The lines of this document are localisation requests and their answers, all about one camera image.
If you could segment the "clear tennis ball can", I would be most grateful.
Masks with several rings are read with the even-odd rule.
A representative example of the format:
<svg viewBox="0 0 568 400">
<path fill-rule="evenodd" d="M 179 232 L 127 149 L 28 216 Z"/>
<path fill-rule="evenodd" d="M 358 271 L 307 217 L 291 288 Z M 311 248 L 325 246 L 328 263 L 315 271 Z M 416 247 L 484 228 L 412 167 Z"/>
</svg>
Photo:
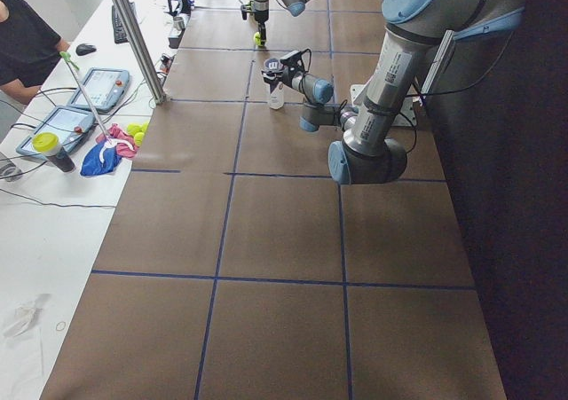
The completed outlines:
<svg viewBox="0 0 568 400">
<path fill-rule="evenodd" d="M 280 61 L 276 58 L 269 58 L 264 62 L 264 66 L 261 70 L 273 71 Z M 279 82 L 278 84 L 267 84 L 267 104 L 273 110 L 281 109 L 284 106 L 284 92 L 283 84 Z"/>
</svg>

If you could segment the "yellow tennis ball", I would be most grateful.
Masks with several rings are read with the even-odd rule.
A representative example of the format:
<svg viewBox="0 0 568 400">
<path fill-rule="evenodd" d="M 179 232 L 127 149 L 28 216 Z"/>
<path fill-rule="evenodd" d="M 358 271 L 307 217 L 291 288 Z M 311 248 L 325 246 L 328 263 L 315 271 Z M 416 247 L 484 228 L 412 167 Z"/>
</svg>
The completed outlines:
<svg viewBox="0 0 568 400">
<path fill-rule="evenodd" d="M 264 48 L 266 45 L 266 38 L 260 32 L 255 32 L 253 40 L 257 47 Z"/>
</svg>

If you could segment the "spare tennis ball on desk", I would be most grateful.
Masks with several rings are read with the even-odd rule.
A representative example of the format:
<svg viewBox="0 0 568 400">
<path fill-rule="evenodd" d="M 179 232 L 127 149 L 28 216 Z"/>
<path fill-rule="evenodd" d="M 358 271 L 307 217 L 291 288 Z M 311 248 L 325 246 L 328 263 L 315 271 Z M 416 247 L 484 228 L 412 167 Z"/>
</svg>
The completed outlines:
<svg viewBox="0 0 568 400">
<path fill-rule="evenodd" d="M 142 131 L 142 126 L 140 124 L 137 124 L 137 123 L 130 123 L 126 127 L 126 132 L 131 137 L 135 137 L 141 131 Z"/>
</svg>

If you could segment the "small metal cup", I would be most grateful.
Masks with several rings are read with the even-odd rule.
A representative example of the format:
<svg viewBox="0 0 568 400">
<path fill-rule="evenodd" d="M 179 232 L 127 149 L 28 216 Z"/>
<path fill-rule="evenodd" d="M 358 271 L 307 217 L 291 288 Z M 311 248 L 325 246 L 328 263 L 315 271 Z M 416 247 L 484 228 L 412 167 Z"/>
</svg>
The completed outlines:
<svg viewBox="0 0 568 400">
<path fill-rule="evenodd" d="M 185 29 L 185 21 L 183 17 L 175 16 L 172 19 L 172 27 L 178 31 L 183 31 Z"/>
</svg>

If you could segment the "black keyboard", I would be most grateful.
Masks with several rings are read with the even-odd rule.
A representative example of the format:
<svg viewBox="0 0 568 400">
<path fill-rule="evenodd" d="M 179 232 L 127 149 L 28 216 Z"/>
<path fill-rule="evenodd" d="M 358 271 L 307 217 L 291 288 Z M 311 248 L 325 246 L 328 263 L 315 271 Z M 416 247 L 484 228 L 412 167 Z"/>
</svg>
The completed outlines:
<svg viewBox="0 0 568 400">
<path fill-rule="evenodd" d="M 113 29 L 114 43 L 115 44 L 127 43 L 128 36 L 125 27 L 114 5 L 111 7 L 111 24 Z"/>
</svg>

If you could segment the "pink cloth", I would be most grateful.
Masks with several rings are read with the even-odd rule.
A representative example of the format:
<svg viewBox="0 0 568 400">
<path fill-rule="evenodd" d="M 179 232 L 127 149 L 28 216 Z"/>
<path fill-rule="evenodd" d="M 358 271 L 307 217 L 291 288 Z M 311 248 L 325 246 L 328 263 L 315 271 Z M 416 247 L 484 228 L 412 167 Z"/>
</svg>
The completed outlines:
<svg viewBox="0 0 568 400">
<path fill-rule="evenodd" d="M 113 140 L 111 145 L 106 145 L 106 148 L 115 149 L 116 153 L 124 158 L 132 159 L 136 156 L 138 146 L 133 136 L 125 132 L 117 123 L 111 125 L 108 133 Z"/>
</svg>

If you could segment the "far teach pendant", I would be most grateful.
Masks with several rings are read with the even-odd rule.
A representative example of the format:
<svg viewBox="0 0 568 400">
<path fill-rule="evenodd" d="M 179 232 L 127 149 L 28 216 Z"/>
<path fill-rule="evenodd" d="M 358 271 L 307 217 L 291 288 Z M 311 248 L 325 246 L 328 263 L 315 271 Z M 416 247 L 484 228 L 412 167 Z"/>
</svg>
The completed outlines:
<svg viewBox="0 0 568 400">
<path fill-rule="evenodd" d="M 124 69 L 92 67 L 82 80 L 91 102 L 99 113 L 108 114 L 116 107 L 130 83 Z"/>
</svg>

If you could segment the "teach pendant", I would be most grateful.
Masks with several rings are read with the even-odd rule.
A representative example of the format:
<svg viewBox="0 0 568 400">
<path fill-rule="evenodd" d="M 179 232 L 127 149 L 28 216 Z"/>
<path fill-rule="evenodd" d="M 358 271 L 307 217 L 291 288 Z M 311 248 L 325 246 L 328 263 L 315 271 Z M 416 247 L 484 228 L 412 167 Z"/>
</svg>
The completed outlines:
<svg viewBox="0 0 568 400">
<path fill-rule="evenodd" d="M 116 107 L 130 83 L 124 69 L 92 67 L 82 80 L 91 102 L 99 113 L 108 114 Z"/>
<path fill-rule="evenodd" d="M 37 125 L 19 146 L 16 152 L 24 156 L 35 156 L 42 159 L 39 152 L 32 146 L 32 138 L 45 132 L 55 134 L 64 149 L 71 153 L 82 142 L 83 137 L 90 131 L 95 122 L 94 115 L 82 109 L 68 106 L 56 106 Z"/>
</svg>

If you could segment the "black computer mouse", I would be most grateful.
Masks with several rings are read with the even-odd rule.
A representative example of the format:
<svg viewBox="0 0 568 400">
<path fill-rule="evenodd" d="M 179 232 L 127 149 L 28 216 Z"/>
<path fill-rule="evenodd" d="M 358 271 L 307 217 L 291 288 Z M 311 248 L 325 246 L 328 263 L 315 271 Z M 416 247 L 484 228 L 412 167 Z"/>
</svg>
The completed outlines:
<svg viewBox="0 0 568 400">
<path fill-rule="evenodd" d="M 77 56 L 85 56 L 97 50 L 97 47 L 92 44 L 80 43 L 75 47 L 75 54 Z"/>
</svg>

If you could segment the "blue cloth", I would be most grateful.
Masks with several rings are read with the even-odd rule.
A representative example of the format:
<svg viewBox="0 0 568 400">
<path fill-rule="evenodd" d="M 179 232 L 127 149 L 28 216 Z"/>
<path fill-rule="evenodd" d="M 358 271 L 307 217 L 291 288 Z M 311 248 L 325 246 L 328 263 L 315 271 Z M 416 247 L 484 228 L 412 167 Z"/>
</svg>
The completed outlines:
<svg viewBox="0 0 568 400">
<path fill-rule="evenodd" d="M 121 162 L 122 157 L 116 153 L 115 149 L 104 149 L 105 141 L 103 140 L 93 146 L 86 154 L 80 171 L 82 176 L 98 176 L 111 173 Z"/>
</svg>

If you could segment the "near teach pendant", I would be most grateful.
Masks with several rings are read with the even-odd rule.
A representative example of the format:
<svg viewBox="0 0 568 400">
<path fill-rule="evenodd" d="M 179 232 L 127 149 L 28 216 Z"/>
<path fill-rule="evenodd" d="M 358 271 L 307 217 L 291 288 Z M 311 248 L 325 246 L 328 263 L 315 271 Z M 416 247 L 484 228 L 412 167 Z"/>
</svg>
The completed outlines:
<svg viewBox="0 0 568 400">
<path fill-rule="evenodd" d="M 82 142 L 83 137 L 90 131 L 95 122 L 94 115 L 82 109 L 68 106 L 56 106 L 37 125 L 19 146 L 16 152 L 24 156 L 35 156 L 42 159 L 39 152 L 32 146 L 32 138 L 45 132 L 55 134 L 64 149 L 71 153 Z"/>
</svg>

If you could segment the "cup with yellow lid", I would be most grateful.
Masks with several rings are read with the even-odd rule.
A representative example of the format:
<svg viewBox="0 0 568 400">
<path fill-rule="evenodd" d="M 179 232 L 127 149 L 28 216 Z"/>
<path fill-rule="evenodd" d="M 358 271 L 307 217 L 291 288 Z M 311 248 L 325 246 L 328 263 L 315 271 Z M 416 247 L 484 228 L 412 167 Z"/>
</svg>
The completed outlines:
<svg viewBox="0 0 568 400">
<path fill-rule="evenodd" d="M 67 173 L 75 169 L 75 164 L 56 134 L 51 132 L 35 134 L 32 138 L 32 146 L 62 172 Z"/>
</svg>

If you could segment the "person in black shirt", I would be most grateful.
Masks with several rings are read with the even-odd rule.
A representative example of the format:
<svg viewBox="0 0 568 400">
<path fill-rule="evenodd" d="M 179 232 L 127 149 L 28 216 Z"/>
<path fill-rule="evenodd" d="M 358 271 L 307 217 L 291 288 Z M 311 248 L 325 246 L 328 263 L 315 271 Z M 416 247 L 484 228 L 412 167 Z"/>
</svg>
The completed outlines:
<svg viewBox="0 0 568 400">
<path fill-rule="evenodd" d="M 1 91 L 27 105 L 69 49 L 25 0 L 1 0 Z"/>
</svg>

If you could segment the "white crumpled tissue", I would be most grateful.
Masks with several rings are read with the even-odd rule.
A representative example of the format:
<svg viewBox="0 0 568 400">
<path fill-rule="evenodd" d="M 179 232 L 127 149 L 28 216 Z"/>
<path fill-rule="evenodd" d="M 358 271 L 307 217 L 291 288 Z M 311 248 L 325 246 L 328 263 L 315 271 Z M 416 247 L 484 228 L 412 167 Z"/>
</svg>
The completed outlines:
<svg viewBox="0 0 568 400">
<path fill-rule="evenodd" d="M 1 335 L 15 338 L 35 327 L 41 320 L 43 310 L 51 294 L 39 294 L 30 301 L 22 302 L 1 313 Z"/>
</svg>

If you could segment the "aluminium frame post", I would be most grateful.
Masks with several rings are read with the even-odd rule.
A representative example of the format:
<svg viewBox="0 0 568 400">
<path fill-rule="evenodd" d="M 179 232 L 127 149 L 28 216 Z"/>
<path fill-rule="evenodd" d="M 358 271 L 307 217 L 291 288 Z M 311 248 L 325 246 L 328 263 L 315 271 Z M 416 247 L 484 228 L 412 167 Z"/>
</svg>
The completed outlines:
<svg viewBox="0 0 568 400">
<path fill-rule="evenodd" d="M 154 103 L 160 105 L 164 102 L 166 94 L 159 81 L 158 75 L 154 68 L 154 63 L 151 59 L 149 51 L 146 47 L 146 42 L 142 36 L 141 30 L 138 26 L 137 17 L 134 15 L 133 10 L 130 8 L 129 0 L 112 0 L 116 12 L 122 20 L 125 28 L 130 47 L 134 53 L 138 66 L 146 81 L 146 84 L 151 91 Z"/>
</svg>

